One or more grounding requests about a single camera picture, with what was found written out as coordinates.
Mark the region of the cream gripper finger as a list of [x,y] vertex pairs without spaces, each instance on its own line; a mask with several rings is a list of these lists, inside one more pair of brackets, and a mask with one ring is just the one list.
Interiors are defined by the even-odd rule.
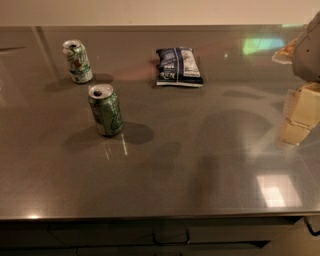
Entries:
[[293,59],[293,53],[296,48],[297,39],[291,40],[283,48],[279,49],[272,56],[272,61],[279,64],[291,64]]
[[298,146],[320,122],[320,84],[306,82],[297,90],[287,92],[283,121],[275,144],[288,150]]

